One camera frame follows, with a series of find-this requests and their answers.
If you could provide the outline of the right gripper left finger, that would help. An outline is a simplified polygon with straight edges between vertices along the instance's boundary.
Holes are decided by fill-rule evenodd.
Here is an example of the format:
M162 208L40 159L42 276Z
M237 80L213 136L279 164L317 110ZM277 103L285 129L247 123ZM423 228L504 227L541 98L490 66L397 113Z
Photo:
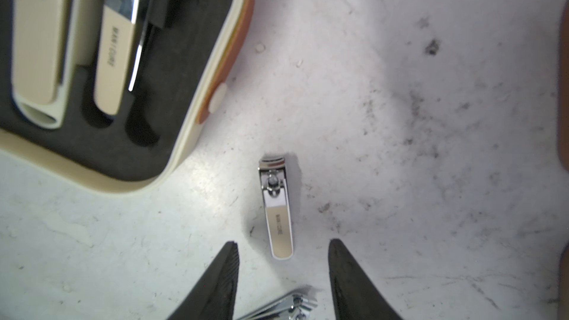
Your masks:
M168 319L232 319L238 279L238 245L228 241Z

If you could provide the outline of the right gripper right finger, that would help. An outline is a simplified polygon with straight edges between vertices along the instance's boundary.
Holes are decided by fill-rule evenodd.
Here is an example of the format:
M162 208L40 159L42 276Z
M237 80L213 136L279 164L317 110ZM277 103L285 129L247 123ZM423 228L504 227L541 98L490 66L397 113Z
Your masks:
M340 239L328 249L330 286L337 319L400 319Z

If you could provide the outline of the small cream clipper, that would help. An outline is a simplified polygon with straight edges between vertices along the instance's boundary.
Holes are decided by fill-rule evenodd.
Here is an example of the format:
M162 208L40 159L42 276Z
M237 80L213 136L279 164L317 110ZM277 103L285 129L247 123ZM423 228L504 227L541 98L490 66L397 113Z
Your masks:
M290 259L294 246L284 156L262 157L258 171L272 257Z
M119 112L136 84L153 0L104 0L93 98L106 116Z

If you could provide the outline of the cream nail clipper case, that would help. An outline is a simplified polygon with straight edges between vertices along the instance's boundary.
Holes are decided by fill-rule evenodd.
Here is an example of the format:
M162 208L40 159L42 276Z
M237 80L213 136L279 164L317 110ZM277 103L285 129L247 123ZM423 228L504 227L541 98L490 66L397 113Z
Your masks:
M1 0L1 152L108 195L158 185L222 102L254 0Z

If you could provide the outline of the large cream nail clipper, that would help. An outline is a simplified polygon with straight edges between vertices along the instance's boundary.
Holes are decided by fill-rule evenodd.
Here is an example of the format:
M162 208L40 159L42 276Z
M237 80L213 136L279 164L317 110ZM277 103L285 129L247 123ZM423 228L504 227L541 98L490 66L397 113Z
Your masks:
M72 0L13 0L11 84L20 112L35 125L62 124L65 54Z

